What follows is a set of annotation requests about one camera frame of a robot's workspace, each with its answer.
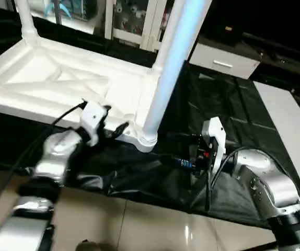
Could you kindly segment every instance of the white drawer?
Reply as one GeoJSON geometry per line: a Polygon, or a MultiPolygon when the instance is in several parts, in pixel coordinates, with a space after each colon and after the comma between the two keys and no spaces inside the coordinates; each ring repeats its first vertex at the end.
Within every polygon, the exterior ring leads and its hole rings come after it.
{"type": "Polygon", "coordinates": [[[190,63],[248,79],[258,66],[259,61],[198,43],[190,63]]]}

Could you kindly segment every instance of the robotic arm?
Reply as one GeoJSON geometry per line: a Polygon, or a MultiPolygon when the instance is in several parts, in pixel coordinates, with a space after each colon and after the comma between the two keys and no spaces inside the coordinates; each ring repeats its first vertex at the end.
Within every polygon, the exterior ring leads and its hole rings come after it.
{"type": "MultiPolygon", "coordinates": [[[[42,159],[31,179],[20,187],[20,197],[0,228],[0,251],[50,250],[54,205],[64,186],[69,161],[82,144],[94,146],[98,143],[98,130],[103,129],[108,110],[109,107],[89,102],[78,129],[47,138],[42,159]]],[[[126,126],[127,123],[123,124],[122,131],[126,126]]]]}
{"type": "MultiPolygon", "coordinates": [[[[217,144],[212,173],[219,169],[216,161],[225,156],[223,151],[225,132],[219,119],[212,118],[203,126],[202,136],[208,142],[217,144]]],[[[260,150],[240,150],[230,158],[233,166],[232,176],[239,180],[250,195],[261,217],[267,220],[278,243],[280,251],[300,251],[300,197],[294,182],[275,161],[260,150]]]]}

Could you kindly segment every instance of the white table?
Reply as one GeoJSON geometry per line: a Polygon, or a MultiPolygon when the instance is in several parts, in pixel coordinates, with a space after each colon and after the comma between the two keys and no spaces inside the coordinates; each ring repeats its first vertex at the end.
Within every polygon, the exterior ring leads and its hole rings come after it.
{"type": "Polygon", "coordinates": [[[300,107],[288,91],[255,85],[300,177],[300,107]]]}

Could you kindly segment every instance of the tile floor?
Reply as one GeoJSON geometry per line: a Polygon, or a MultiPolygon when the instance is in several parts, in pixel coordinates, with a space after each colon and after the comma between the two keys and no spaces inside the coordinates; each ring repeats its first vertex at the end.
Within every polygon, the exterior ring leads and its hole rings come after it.
{"type": "MultiPolygon", "coordinates": [[[[13,178],[4,192],[0,223],[24,180],[13,178]]],[[[74,251],[84,239],[101,243],[103,251],[236,251],[274,241],[268,230],[71,188],[63,190],[54,223],[54,251],[74,251]]]]}

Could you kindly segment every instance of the drawer handle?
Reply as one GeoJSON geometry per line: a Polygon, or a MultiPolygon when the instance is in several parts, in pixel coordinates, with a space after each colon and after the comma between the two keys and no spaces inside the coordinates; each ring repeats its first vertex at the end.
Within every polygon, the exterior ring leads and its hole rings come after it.
{"type": "Polygon", "coordinates": [[[228,68],[232,68],[233,67],[232,64],[226,64],[226,63],[223,63],[223,62],[220,62],[220,61],[217,61],[217,60],[213,60],[213,63],[221,65],[221,66],[224,66],[224,67],[228,67],[228,68]]]}

